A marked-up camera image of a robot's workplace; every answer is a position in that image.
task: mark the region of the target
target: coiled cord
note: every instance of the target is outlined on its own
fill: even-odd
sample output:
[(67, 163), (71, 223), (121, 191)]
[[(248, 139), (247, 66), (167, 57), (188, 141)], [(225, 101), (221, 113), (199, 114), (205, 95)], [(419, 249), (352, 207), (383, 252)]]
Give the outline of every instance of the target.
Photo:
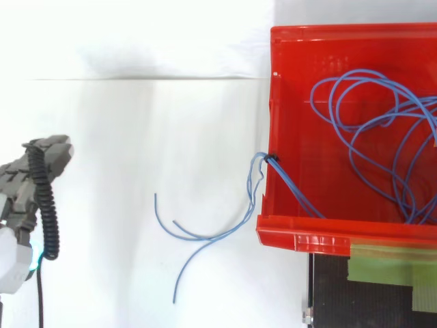
[(29, 162), (30, 177), (35, 184), (34, 198), (41, 212), (42, 233), (44, 236), (44, 251), (38, 260), (36, 281), (38, 285), (38, 307), (39, 327), (44, 328), (44, 306), (42, 298), (41, 266), (42, 259), (56, 260), (59, 255), (59, 228), (55, 200), (50, 181), (48, 180), (44, 151), (28, 143), (23, 145), (26, 148), (27, 160)]

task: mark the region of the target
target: black clip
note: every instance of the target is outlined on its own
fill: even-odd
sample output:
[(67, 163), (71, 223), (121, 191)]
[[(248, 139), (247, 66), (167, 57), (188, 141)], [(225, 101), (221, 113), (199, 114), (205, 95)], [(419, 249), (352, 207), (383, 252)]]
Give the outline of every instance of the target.
[(266, 161), (266, 163), (268, 163), (268, 160), (269, 159), (274, 159), (276, 162), (279, 162), (279, 157), (278, 157), (278, 155), (276, 155), (276, 154), (267, 154), (265, 157), (264, 157), (264, 160)]

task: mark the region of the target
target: white robot part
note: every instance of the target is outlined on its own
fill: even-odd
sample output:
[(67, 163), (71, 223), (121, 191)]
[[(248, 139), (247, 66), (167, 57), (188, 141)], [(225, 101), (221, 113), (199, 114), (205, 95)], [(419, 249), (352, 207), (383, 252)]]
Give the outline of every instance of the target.
[(0, 294), (14, 294), (26, 280), (32, 248), (17, 243), (14, 231), (0, 229)]

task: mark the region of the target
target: robotic hand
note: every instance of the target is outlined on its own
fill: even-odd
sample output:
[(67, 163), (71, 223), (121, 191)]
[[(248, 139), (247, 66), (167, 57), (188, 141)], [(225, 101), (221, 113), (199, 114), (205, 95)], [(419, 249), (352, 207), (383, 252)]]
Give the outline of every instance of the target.
[(14, 294), (34, 272), (30, 269), (30, 234), (36, 226), (37, 209), (44, 232), (42, 257), (54, 260), (59, 252), (50, 183), (70, 161), (72, 145), (66, 135), (53, 135), (23, 146), (26, 153), (20, 159), (0, 167), (0, 294)]

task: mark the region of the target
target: blue wire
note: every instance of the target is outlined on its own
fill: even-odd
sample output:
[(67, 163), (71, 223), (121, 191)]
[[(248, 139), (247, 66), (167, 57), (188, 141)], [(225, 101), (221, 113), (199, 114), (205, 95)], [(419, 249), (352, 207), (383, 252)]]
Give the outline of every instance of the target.
[[(368, 74), (375, 77), (363, 77), (363, 76), (351, 76), (354, 74)], [(349, 87), (347, 87), (340, 95), (340, 97), (337, 100), (337, 104), (335, 105), (335, 113), (333, 109), (333, 100), (335, 92), (339, 86), (339, 84), (342, 81), (354, 81), (353, 84), (351, 84)], [(328, 100), (328, 109), (329, 109), (329, 118), (322, 115), (317, 108), (314, 105), (314, 93), (316, 89), (321, 86), (322, 84), (328, 83), (328, 82), (335, 82), (334, 86), (332, 87), (329, 95)], [(359, 85), (362, 85), (364, 83), (375, 83), (377, 85), (381, 85), (382, 87), (385, 87), (393, 92), (393, 95), (395, 97), (395, 106), (388, 110), (386, 113), (373, 118), (369, 120), (368, 122), (361, 124), (361, 125), (347, 125), (344, 124), (341, 121), (340, 118), (340, 106), (341, 102), (344, 99), (344, 97), (352, 91), (354, 88), (356, 88)], [(407, 99), (407, 101), (404, 101), (402, 103), (399, 103), (399, 97), (402, 96)], [(321, 80), (317, 82), (310, 93), (310, 105), (311, 108), (314, 110), (314, 112), (321, 117), (324, 121), (328, 122), (329, 124), (333, 125), (333, 128), (336, 132), (336, 134), (339, 136), (340, 140), (348, 147), (349, 152), (349, 160), (352, 164), (352, 168), (357, 173), (357, 175), (363, 180), (363, 182), (372, 188), (375, 192), (379, 193), (383, 197), (389, 199), (392, 202), (397, 202), (399, 205), (400, 210), (402, 211), (404, 217), (406, 218), (406, 223), (413, 223), (418, 217), (423, 215), (422, 220), (420, 220), (419, 224), (424, 224), (428, 219), (436, 220), (435, 218), (431, 217), (431, 214), (435, 210), (437, 206), (437, 195), (435, 195), (424, 207), (421, 209), (416, 209), (417, 204), (414, 197), (414, 194), (411, 190), (411, 188), (408, 186), (408, 181), (410, 179), (410, 175), (412, 172), (412, 169), (414, 167), (414, 164), (416, 163), (417, 159), (420, 157), (420, 154), (425, 149), (426, 145), (429, 143), (429, 141), (434, 137), (434, 140), (437, 141), (437, 119), (432, 114), (437, 110), (437, 108), (432, 109), (431, 111), (428, 109), (428, 107), (437, 105), (437, 96), (430, 96), (430, 97), (422, 97), (418, 98), (416, 97), (408, 88), (404, 87), (403, 85), (394, 82), (392, 80), (389, 80), (386, 76), (383, 74), (373, 71), (373, 70), (366, 70), (366, 69), (360, 69), (360, 70), (351, 70), (345, 74), (343, 74), (340, 77), (331, 77), (328, 79)], [(368, 131), (374, 127), (381, 126), (381, 127), (389, 127), (396, 117), (411, 117), (411, 118), (418, 118), (417, 122), (415, 122), (410, 130), (406, 133), (404, 138), (402, 139), (396, 153), (395, 158), (393, 160), (392, 168), (389, 169), (373, 159), (369, 158), (368, 156), (362, 154), (360, 151), (358, 151), (354, 147), (354, 143), (357, 139), (357, 137), (360, 135), (360, 133)], [(399, 158), (399, 155), (402, 151), (402, 148), (404, 147), (406, 141), (411, 136), (412, 132), (416, 129), (416, 127), (422, 123), (422, 121), (427, 120), (429, 123), (429, 126), (432, 130), (432, 133), (429, 135), (429, 137), (422, 143), (422, 145), (417, 150), (417, 153), (415, 154), (413, 160), (410, 163), (410, 166), (408, 168), (407, 174), (405, 179), (402, 179), (397, 173), (397, 160)], [(341, 131), (345, 131), (347, 133), (354, 133), (353, 138), (351, 139), (351, 142), (347, 142), (346, 139), (341, 134)], [(372, 165), (378, 167), (382, 171), (389, 173), (392, 178), (393, 188), (395, 191), (395, 197), (389, 195), (388, 193), (384, 192), (383, 190), (379, 189), (377, 186), (372, 184), (358, 169), (358, 167), (355, 165), (354, 159), (352, 154), (356, 154), (360, 156), (362, 159), (366, 160), (367, 162), (371, 163)], [(173, 292), (173, 303), (176, 301), (176, 295), (178, 291), (179, 282), (181, 279), (181, 276), (183, 272), (185, 271), (185, 268), (189, 264), (189, 262), (204, 248), (216, 243), (217, 241), (220, 241), (230, 234), (234, 233), (236, 230), (241, 228), (250, 218), (253, 214), (253, 211), (255, 210), (256, 205), (256, 192), (258, 189), (258, 186), (260, 182), (264, 179), (264, 175), (262, 173), (262, 163), (263, 160), (259, 161), (258, 164), (258, 172), (260, 174), (260, 178), (258, 179), (257, 183), (255, 184), (255, 188), (253, 188), (252, 184), (252, 175), (253, 175), (253, 167), (255, 165), (255, 162), (259, 158), (265, 158), (266, 153), (264, 152), (257, 152), (255, 156), (251, 160), (251, 166), (249, 169), (249, 174), (247, 176), (246, 181), (246, 192), (249, 197), (249, 205), (247, 208), (247, 211), (242, 219), (237, 225), (235, 225), (232, 229), (229, 229), (225, 232), (222, 232), (220, 234), (217, 234), (215, 236), (200, 236), (198, 234), (193, 234), (192, 232), (189, 232), (187, 229), (182, 227), (178, 222), (173, 221), (173, 224), (176, 225), (176, 227), (181, 230), (183, 233), (189, 235), (190, 237), (180, 236), (178, 234), (175, 234), (168, 230), (160, 220), (160, 217), (158, 215), (158, 200), (157, 195), (154, 195), (154, 206), (155, 206), (155, 215), (156, 218), (160, 224), (160, 226), (164, 229), (164, 231), (167, 234), (170, 234), (171, 236), (181, 239), (183, 241), (196, 241), (196, 242), (207, 242), (205, 245), (202, 245), (197, 251), (195, 251), (185, 262), (184, 266), (181, 268), (178, 278), (176, 279), (175, 288)], [(307, 212), (307, 214), (310, 217), (319, 217), (319, 218), (325, 218), (325, 216), (319, 212), (313, 204), (303, 195), (303, 193), (299, 190), (299, 188), (294, 184), (292, 179), (287, 175), (287, 173), (283, 170), (283, 168), (273, 159), (273, 158), (267, 158), (268, 164), (278, 173), (278, 175), (282, 178), (284, 183), (288, 186), (290, 191), (293, 193), (294, 197), (297, 199), (298, 203), (302, 208)], [(402, 185), (402, 195), (399, 194), (397, 183), (400, 183)], [(406, 195), (409, 195), (410, 197), (410, 203), (407, 202)]]
[[(370, 74), (373, 76), (377, 76), (377, 78), (362, 77), (362, 76), (351, 77), (351, 75), (353, 75), (353, 74)], [(349, 87), (347, 87), (345, 89), (345, 91), (343, 91), (341, 93), (340, 97), (337, 100), (337, 104), (335, 106), (335, 115), (334, 115), (334, 113), (333, 113), (334, 94), (335, 94), (335, 91), (338, 88), (339, 84), (342, 81), (354, 81), (354, 82)], [(314, 104), (314, 100), (313, 100), (315, 90), (320, 85), (327, 83), (327, 82), (335, 82), (333, 88), (330, 91), (330, 95), (329, 95), (329, 101), (328, 101), (328, 109), (329, 109), (329, 116), (330, 116), (329, 118), (325, 117), (317, 110), (317, 108), (315, 107), (315, 104)], [(389, 111), (387, 111), (385, 114), (378, 116), (378, 117), (376, 117), (376, 118), (374, 118), (374, 119), (372, 119), (372, 120), (370, 120), (362, 125), (345, 125), (341, 122), (340, 115), (339, 115), (339, 108), (341, 105), (341, 101), (343, 100), (343, 98), (346, 96), (346, 94), (348, 92), (350, 92), (356, 86), (363, 84), (363, 83), (375, 83), (377, 85), (381, 85), (381, 86), (386, 87), (389, 90), (391, 90), (395, 96), (395, 106), (392, 109), (390, 109)], [(399, 96), (403, 96), (403, 97), (407, 98), (407, 101), (403, 102), (402, 104), (399, 104)], [(323, 120), (325, 120), (326, 122), (333, 125), (334, 130), (335, 130), (336, 134), (339, 136), (340, 140), (349, 148), (349, 158), (350, 158), (350, 162), (352, 164), (352, 167), (353, 167), (354, 171), (357, 173), (357, 175), (363, 180), (363, 182), (366, 185), (368, 185), (370, 188), (372, 188), (374, 191), (376, 191), (380, 195), (384, 196), (385, 198), (387, 198), (393, 202), (397, 202), (401, 211), (404, 214), (404, 217), (406, 218), (406, 223), (413, 223), (414, 220), (419, 215), (423, 214), (423, 212), (426, 209), (426, 206), (424, 206), (421, 210), (416, 210), (416, 200), (414, 198), (413, 192), (411, 191), (410, 187), (408, 186), (408, 179), (407, 178), (409, 178), (409, 174), (407, 175), (407, 178), (404, 180), (396, 173), (395, 170), (396, 170), (396, 165), (397, 165), (397, 160), (399, 158), (399, 154), (400, 154), (401, 149), (403, 148), (406, 140), (409, 138), (409, 136), (411, 135), (413, 130), (424, 119), (426, 119), (429, 122), (430, 128), (432, 130), (431, 136), (432, 137), (434, 136), (434, 139), (437, 140), (437, 134), (436, 134), (437, 123), (436, 123), (436, 118), (432, 115), (433, 112), (435, 111), (435, 109), (433, 109), (432, 111), (428, 110), (428, 107), (431, 107), (431, 106), (434, 106), (435, 104), (437, 104), (437, 97), (432, 96), (432, 97), (417, 98), (408, 88), (404, 87), (403, 85), (400, 85), (399, 83), (388, 80), (384, 75), (380, 74), (379, 72), (375, 72), (373, 70), (352, 70), (352, 71), (345, 73), (341, 77), (332, 77), (332, 78), (324, 79), (324, 80), (317, 82), (314, 85), (314, 87), (310, 93), (310, 104), (311, 104), (311, 108), (315, 111), (315, 113), (319, 117), (321, 117)], [(412, 113), (418, 109), (420, 109), (422, 111), (422, 114)], [(402, 140), (401, 144), (399, 145), (399, 147), (397, 149), (392, 168), (389, 169), (389, 168), (375, 162), (374, 160), (370, 159), (368, 156), (365, 156), (361, 152), (359, 152), (354, 147), (354, 142), (356, 141), (356, 138), (358, 137), (358, 135), (364, 131), (367, 131), (367, 130), (369, 130), (373, 127), (376, 127), (376, 126), (381, 126), (381, 127), (390, 126), (390, 124), (393, 122), (393, 120), (397, 116), (420, 118), (420, 120), (418, 122), (416, 122), (412, 126), (412, 128), (407, 132), (406, 136), (404, 137), (404, 139)], [(343, 130), (343, 131), (349, 132), (349, 133), (355, 132), (350, 143), (348, 143), (344, 139), (340, 130)], [(417, 158), (422, 153), (423, 149), (425, 148), (426, 143), (427, 143), (427, 141), (419, 148), (416, 155), (414, 156), (414, 159), (410, 165), (409, 172), (411, 172), (411, 169), (414, 166), (414, 163), (416, 162)], [(361, 158), (365, 159), (367, 162), (371, 163), (372, 165), (375, 165), (376, 167), (380, 168), (381, 170), (383, 170), (391, 175), (393, 187), (395, 190), (395, 197), (392, 197), (391, 195), (389, 195), (389, 194), (385, 193), (384, 191), (380, 190), (379, 188), (377, 188), (377, 186), (375, 186), (370, 181), (368, 181), (368, 179), (366, 179), (364, 177), (364, 175), (362, 175), (362, 173), (360, 173), (359, 169), (356, 167), (356, 165), (354, 163), (352, 153), (357, 154)], [(400, 182), (400, 184), (403, 187), (402, 199), (400, 198), (399, 192), (397, 190), (397, 182)], [(408, 195), (410, 196), (411, 205), (406, 203), (406, 199), (405, 199), (406, 193), (408, 193)]]

